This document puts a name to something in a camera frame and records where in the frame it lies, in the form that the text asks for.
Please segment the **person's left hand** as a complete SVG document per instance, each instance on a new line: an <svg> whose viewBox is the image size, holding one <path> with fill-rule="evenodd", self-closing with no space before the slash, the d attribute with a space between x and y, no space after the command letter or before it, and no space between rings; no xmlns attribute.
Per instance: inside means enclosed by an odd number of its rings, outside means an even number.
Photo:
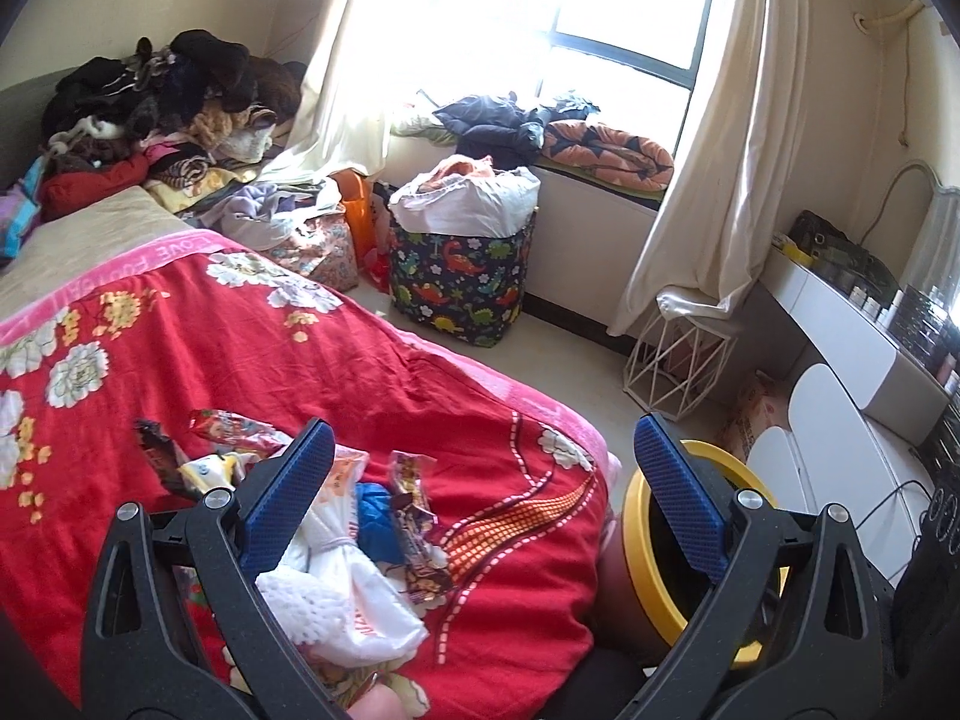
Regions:
<svg viewBox="0 0 960 720"><path fill-rule="evenodd" d="M382 683L377 671L361 684L359 693L348 707L348 715L353 720L410 720L404 702L397 692Z"/></svg>

